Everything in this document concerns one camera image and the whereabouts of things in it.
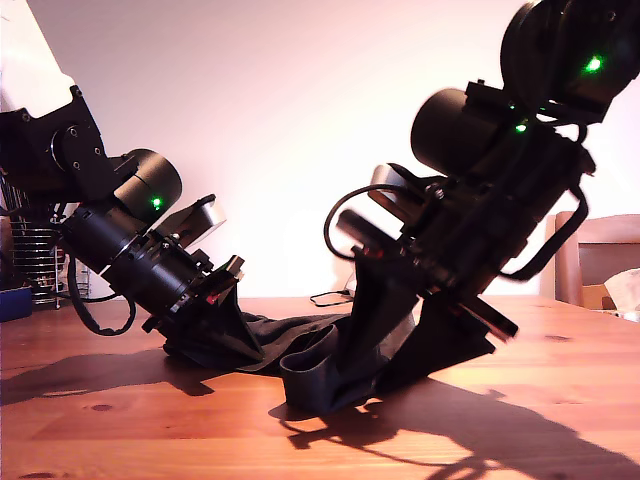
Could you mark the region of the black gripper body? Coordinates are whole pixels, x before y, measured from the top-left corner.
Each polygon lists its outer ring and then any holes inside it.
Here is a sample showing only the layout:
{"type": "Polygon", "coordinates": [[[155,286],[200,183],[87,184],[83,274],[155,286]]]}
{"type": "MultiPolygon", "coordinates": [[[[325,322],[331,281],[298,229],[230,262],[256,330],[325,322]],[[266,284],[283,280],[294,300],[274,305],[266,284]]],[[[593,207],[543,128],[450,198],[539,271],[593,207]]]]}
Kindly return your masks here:
{"type": "Polygon", "coordinates": [[[234,255],[214,268],[201,250],[190,254],[176,243],[130,246],[107,268],[107,281],[118,293],[150,313],[145,332],[224,301],[242,278],[244,260],[234,255]]]}

